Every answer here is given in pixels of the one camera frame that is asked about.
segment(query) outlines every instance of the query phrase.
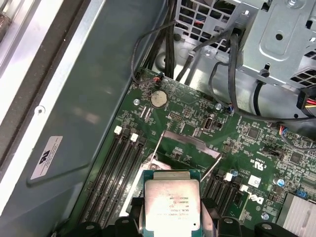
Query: white label on motherboard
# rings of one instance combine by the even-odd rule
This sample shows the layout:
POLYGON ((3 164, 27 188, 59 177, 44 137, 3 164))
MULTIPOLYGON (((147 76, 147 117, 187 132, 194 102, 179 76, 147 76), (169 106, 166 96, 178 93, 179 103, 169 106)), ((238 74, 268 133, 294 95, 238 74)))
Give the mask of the white label on motherboard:
POLYGON ((258 188, 259 185, 260 185, 260 182, 261 182, 261 178, 258 178, 258 177, 254 176, 254 175, 251 175, 250 178, 249 178, 248 184, 258 188))
POLYGON ((49 138, 44 151, 39 158, 38 164, 36 165, 35 170, 31 176, 31 180, 42 177, 47 173, 62 139, 63 136, 51 136, 49 138))

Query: white slot latch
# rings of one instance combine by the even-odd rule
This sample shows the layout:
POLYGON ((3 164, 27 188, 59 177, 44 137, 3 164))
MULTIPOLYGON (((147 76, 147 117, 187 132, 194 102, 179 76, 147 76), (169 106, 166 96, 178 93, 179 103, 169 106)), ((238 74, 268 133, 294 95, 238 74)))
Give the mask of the white slot latch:
POLYGON ((122 129, 123 129, 122 127, 116 126, 115 129, 114 129, 114 133, 116 135, 120 135, 120 133, 122 132, 122 129))
POLYGON ((224 180, 226 180, 228 182, 230 182, 232 180, 232 178, 233 178, 233 175, 231 173, 226 173, 224 175, 224 180))
POLYGON ((138 138, 138 135, 136 133, 132 133, 132 135, 130 136, 130 140, 132 142, 136 142, 137 141, 137 138, 138 138))
POLYGON ((239 188, 240 191, 242 192, 247 192, 249 189, 249 187, 245 184, 242 184, 241 187, 239 188))

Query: green circuit board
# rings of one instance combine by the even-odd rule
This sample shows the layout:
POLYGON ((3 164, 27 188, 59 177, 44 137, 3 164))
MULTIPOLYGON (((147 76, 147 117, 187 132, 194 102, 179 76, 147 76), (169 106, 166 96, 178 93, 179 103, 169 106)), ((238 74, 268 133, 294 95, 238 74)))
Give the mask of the green circuit board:
MULTIPOLYGON (((152 71, 141 70, 141 80, 155 76, 156 73, 152 71)), ((117 126, 132 129, 146 139, 118 202, 123 202, 127 196, 141 162, 154 152, 164 130, 204 142, 208 148, 223 155, 217 169, 224 172, 237 171, 238 178, 248 186, 248 191, 243 192, 238 202, 232 202, 226 215, 240 219, 249 228, 253 229, 256 223, 262 221, 276 222, 288 192, 298 192, 305 199, 315 200, 315 152, 293 150, 283 143, 278 128, 273 125, 242 118, 229 113, 225 108, 217 110, 215 105, 216 101, 209 96, 171 79, 164 78, 161 83, 152 82, 142 86, 132 84, 76 203, 70 226, 78 222, 91 186, 96 182, 114 140, 117 126), (155 108, 151 102, 155 91, 163 91, 167 95, 167 103, 161 108, 155 108), (212 118, 209 129, 203 128, 207 118, 212 118), (274 180, 278 178, 283 179, 285 185, 275 192, 277 186, 274 180), (263 214, 268 214, 267 220, 263 220, 263 214)), ((309 139, 291 132, 286 137, 300 147, 308 148, 312 145, 309 139)), ((170 165, 172 169, 199 169, 201 173, 216 162, 215 158, 193 145, 167 138, 162 139, 157 155, 159 161, 170 165)), ((202 183, 202 190, 206 186, 207 180, 202 183)))

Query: red wire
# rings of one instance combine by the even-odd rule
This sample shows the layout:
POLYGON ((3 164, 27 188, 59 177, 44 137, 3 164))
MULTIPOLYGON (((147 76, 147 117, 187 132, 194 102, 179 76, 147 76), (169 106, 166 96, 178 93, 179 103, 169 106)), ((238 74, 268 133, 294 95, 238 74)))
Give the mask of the red wire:
POLYGON ((307 103, 312 104, 312 105, 316 105, 316 101, 310 100, 310 99, 307 100, 307 103))

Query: motherboard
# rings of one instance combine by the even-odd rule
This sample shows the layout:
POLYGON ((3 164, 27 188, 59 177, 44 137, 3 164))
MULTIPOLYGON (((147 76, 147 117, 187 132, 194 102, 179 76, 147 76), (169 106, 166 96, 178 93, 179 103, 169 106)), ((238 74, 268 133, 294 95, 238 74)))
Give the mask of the motherboard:
MULTIPOLYGON (((286 145, 277 124, 242 118, 208 95, 147 69, 141 69, 138 78, 157 79, 132 83, 128 89, 69 228, 84 221, 104 227, 128 212, 123 210, 126 198, 142 196, 141 179, 133 183, 153 154, 165 167, 198 169, 201 174, 218 159, 208 151, 220 154, 202 183, 201 195, 216 201, 220 215, 238 218, 251 229, 262 221, 276 223, 287 194, 316 200, 316 153, 286 145), (166 131, 173 138, 163 137, 166 131)), ((286 138, 302 148, 312 145, 291 132, 286 138)))

